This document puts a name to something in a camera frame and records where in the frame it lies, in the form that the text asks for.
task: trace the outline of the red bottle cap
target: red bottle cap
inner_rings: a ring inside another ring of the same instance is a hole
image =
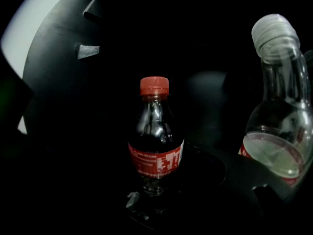
[[[169,93],[170,84],[166,77],[148,76],[140,81],[140,95]]]

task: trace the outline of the bottle label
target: bottle label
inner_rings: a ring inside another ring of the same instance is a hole
[[[274,135],[247,134],[238,154],[264,164],[289,186],[298,183],[303,171],[304,161],[300,152],[291,143]],[[282,173],[289,171],[289,168],[294,171],[292,175]]]
[[[129,151],[136,171],[145,177],[162,178],[174,172],[181,161],[184,142],[174,150],[163,153],[139,151],[129,143]]]

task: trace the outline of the clear plastic bottle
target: clear plastic bottle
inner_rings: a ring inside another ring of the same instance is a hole
[[[278,14],[261,18],[252,38],[262,60],[264,96],[248,120],[239,154],[295,186],[311,164],[313,148],[306,62],[295,30]]]
[[[172,184],[183,149],[183,134],[168,104],[169,81],[145,77],[140,81],[141,103],[129,134],[129,150],[144,191],[164,193]]]

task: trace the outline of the white surface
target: white surface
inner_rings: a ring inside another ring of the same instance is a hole
[[[12,17],[1,38],[1,50],[16,74],[22,78],[26,57],[35,34],[59,0],[25,0]],[[26,133],[23,118],[19,130]]]

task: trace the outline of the cola bottle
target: cola bottle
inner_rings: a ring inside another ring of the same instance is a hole
[[[261,18],[252,38],[263,68],[263,101],[252,112],[239,154],[265,165],[290,186],[312,160],[310,81],[299,38],[281,15]]]
[[[184,138],[168,95],[167,78],[140,81],[140,105],[129,135],[132,163],[150,196],[161,195],[171,186],[182,158]]]

